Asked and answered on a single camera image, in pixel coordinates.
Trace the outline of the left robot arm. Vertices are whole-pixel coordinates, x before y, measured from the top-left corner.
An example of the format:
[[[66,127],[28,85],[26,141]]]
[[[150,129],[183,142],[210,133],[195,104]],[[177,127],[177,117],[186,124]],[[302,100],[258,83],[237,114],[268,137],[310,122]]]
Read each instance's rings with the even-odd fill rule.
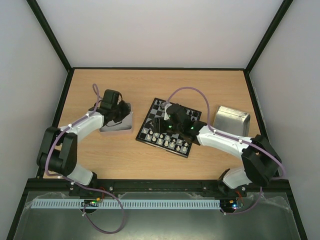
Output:
[[[121,123],[131,107],[118,91],[107,89],[103,97],[80,119],[63,127],[48,127],[43,135],[36,163],[47,176],[65,177],[89,186],[96,174],[77,163],[78,143],[92,132],[113,122]]]

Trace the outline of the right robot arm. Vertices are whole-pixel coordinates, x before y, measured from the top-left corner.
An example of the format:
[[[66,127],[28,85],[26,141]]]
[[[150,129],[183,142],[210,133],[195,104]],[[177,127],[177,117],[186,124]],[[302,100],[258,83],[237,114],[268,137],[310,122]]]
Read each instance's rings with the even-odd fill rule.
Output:
[[[248,184],[267,187],[274,179],[281,159],[262,135],[253,138],[217,130],[209,124],[192,120],[183,106],[168,103],[164,115],[151,120],[151,129],[159,134],[178,134],[187,143],[212,147],[242,161],[242,166],[226,169],[217,181],[218,191],[229,196]]]

